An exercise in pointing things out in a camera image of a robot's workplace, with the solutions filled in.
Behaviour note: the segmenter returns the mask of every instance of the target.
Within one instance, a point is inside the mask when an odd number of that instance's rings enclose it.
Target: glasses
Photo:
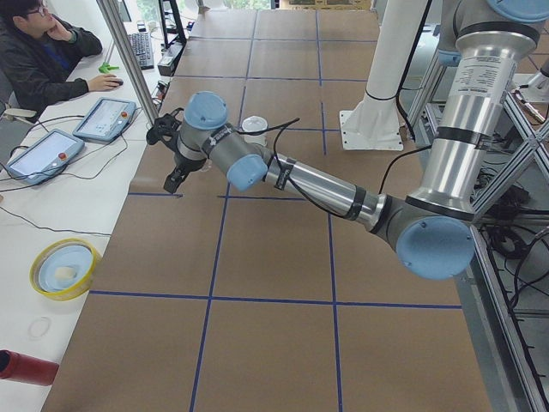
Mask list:
[[[33,15],[35,13],[38,13],[39,15],[44,17],[45,11],[47,10],[47,8],[48,8],[47,4],[45,2],[42,2],[40,7],[38,7],[35,11],[29,11],[28,13],[26,13],[26,15]]]

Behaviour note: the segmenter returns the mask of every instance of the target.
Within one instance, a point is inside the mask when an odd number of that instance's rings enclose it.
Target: man's hair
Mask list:
[[[40,0],[0,0],[0,16],[4,22],[13,25],[16,15],[25,16],[27,12],[40,6]]]

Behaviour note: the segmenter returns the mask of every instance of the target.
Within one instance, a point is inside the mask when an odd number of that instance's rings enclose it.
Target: tablet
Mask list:
[[[112,142],[130,122],[136,103],[127,100],[100,98],[72,134],[83,140]]]
[[[62,172],[82,150],[84,142],[61,130],[52,130],[6,165],[12,177],[37,185]]]

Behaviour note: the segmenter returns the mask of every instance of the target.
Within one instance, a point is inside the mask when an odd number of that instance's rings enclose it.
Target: red cylinder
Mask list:
[[[55,362],[0,350],[0,379],[48,386],[53,383],[58,368]]]

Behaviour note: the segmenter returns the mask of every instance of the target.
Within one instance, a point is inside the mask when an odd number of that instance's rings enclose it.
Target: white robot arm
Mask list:
[[[474,255],[469,197],[516,66],[536,48],[549,2],[448,0],[443,11],[440,48],[452,61],[459,52],[460,63],[423,180],[406,199],[370,193],[245,142],[226,122],[225,102],[212,92],[194,94],[183,121],[176,113],[165,115],[148,133],[150,144],[162,140],[176,154],[165,188],[174,192],[209,158],[241,191],[263,180],[363,224],[419,276],[459,274]]]

